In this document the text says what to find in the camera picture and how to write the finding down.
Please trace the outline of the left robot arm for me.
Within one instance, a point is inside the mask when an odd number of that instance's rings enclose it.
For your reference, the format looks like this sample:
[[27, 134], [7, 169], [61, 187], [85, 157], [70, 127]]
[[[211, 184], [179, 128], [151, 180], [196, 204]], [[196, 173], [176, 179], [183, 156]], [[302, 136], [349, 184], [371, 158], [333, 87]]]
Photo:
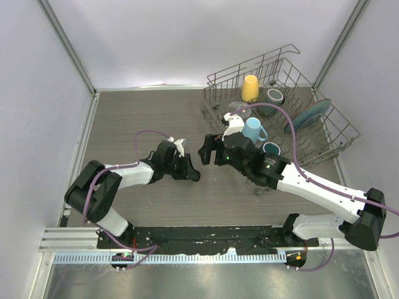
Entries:
[[65, 203], [81, 213], [84, 221], [110, 233], [118, 248], [127, 248], [134, 238], [133, 225], [112, 207], [118, 190], [153, 184], [165, 175], [199, 181], [200, 172], [193, 167], [190, 154], [184, 152], [183, 142], [163, 140], [147, 158], [133, 164], [111, 166], [90, 161], [66, 191]]

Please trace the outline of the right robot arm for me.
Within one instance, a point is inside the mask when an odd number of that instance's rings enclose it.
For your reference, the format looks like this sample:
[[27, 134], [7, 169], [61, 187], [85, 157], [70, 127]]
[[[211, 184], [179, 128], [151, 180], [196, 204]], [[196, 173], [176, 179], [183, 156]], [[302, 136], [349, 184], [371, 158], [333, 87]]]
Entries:
[[363, 192], [335, 184], [283, 156], [265, 153], [242, 133], [206, 135], [198, 151], [203, 165], [209, 164], [213, 151], [216, 165], [232, 166], [255, 185], [298, 195], [331, 211], [324, 216], [289, 215], [281, 231], [285, 244], [337, 238], [363, 250], [377, 249], [387, 216], [384, 194], [378, 189]]

